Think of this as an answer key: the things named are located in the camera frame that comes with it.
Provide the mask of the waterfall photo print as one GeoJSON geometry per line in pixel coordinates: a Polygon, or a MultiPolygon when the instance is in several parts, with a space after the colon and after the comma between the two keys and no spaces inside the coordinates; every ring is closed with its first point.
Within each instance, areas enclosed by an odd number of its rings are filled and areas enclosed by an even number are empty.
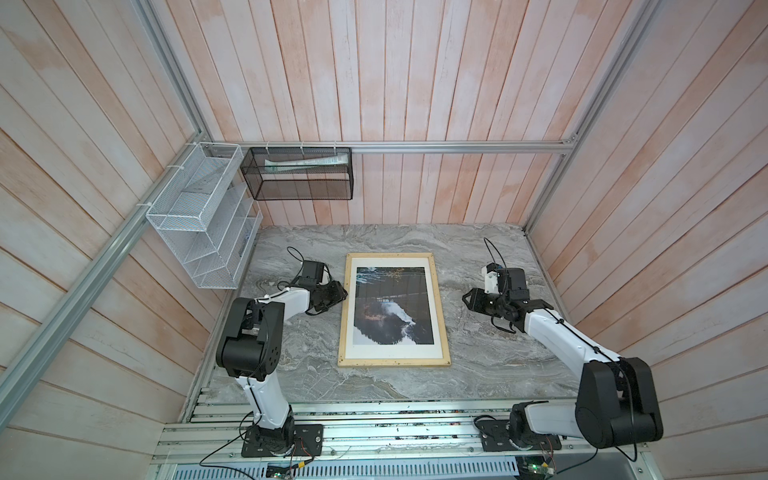
{"type": "Polygon", "coordinates": [[[355,269],[352,340],[355,345],[435,343],[426,270],[421,266],[355,269]]]}

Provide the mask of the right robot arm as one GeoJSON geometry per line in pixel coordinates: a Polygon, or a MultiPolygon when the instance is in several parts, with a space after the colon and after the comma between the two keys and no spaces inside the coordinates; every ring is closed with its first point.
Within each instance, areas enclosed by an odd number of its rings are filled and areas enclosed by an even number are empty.
{"type": "Polygon", "coordinates": [[[596,449],[655,442],[664,435],[650,366],[624,357],[580,332],[553,306],[530,296],[520,268],[486,265],[484,285],[463,295],[464,305],[511,330],[537,340],[577,377],[573,401],[529,401],[514,405],[505,430],[522,450],[560,437],[587,441],[596,449]]]}

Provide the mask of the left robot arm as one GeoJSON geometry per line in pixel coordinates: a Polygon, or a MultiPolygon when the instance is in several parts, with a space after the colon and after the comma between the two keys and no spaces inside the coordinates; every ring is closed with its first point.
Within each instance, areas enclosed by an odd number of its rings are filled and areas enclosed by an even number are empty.
{"type": "Polygon", "coordinates": [[[276,373],[285,321],[299,314],[319,315],[346,298],[325,263],[303,261],[279,292],[233,301],[215,361],[240,385],[252,408],[253,424],[244,436],[248,456],[283,454],[295,443],[292,407],[276,373]]]}

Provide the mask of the paper in black basket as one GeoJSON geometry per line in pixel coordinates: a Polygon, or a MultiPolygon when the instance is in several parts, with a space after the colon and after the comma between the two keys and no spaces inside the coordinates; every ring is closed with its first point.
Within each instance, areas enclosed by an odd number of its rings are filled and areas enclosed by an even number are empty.
{"type": "Polygon", "coordinates": [[[348,154],[336,154],[312,158],[265,158],[263,171],[267,174],[290,172],[335,172],[349,164],[348,154]]]}

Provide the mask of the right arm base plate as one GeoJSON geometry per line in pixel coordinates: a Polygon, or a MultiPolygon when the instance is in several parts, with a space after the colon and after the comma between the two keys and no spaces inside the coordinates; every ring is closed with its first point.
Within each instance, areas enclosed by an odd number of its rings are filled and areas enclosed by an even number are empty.
{"type": "Polygon", "coordinates": [[[524,430],[517,432],[509,420],[482,415],[473,420],[478,431],[484,452],[508,452],[562,449],[562,442],[557,435],[544,435],[524,430]]]}

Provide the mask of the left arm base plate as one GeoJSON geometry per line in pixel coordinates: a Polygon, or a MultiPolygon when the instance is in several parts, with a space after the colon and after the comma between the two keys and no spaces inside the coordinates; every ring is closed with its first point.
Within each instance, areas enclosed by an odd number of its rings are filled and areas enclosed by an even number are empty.
{"type": "Polygon", "coordinates": [[[241,449],[244,458],[272,456],[320,456],[324,439],[321,424],[286,424],[279,429],[250,426],[241,449]]]}

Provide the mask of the aluminium rail platform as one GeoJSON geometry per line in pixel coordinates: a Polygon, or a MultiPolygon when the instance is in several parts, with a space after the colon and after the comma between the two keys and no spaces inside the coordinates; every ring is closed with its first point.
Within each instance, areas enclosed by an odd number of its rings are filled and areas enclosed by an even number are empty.
{"type": "Polygon", "coordinates": [[[560,479],[658,479],[661,474],[647,445],[637,461],[630,448],[598,451],[567,437],[557,451],[484,452],[473,420],[487,415],[508,420],[513,401],[373,401],[296,403],[298,424],[321,424],[320,456],[244,458],[242,434],[251,424],[247,404],[200,403],[188,423],[167,425],[150,462],[150,478],[268,479],[277,467],[298,461],[303,478],[512,478],[519,464],[555,455],[560,479]]]}

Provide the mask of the aluminium frame profile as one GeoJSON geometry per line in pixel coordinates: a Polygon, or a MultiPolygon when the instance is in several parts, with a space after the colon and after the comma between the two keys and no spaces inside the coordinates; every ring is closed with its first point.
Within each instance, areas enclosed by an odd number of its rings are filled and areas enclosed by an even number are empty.
{"type": "MultiPolygon", "coordinates": [[[[483,244],[519,245],[554,156],[430,153],[452,142],[568,142],[637,1],[155,1],[216,142],[354,151],[354,196],[260,202],[247,281],[292,260],[340,274],[354,243],[435,256],[452,363],[338,369],[336,315],[290,348],[299,400],[562,396],[538,348],[482,354],[460,295],[483,244]]],[[[8,366],[195,134],[133,1],[1,5],[1,363],[8,366]]]]}

